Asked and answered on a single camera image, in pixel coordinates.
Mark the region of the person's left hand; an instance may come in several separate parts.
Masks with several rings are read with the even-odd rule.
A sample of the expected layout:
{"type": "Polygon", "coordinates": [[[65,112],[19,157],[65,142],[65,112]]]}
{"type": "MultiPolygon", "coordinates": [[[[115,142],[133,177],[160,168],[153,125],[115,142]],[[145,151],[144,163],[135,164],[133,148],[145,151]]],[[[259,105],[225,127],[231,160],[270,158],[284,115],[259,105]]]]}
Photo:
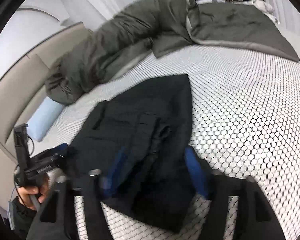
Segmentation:
{"type": "Polygon", "coordinates": [[[35,196],[38,203],[42,204],[48,193],[50,191],[49,187],[49,176],[46,174],[44,176],[43,184],[41,187],[36,186],[26,186],[26,187],[18,187],[17,193],[18,193],[18,200],[23,206],[37,211],[37,208],[34,204],[34,202],[31,199],[31,196],[35,196]]]}

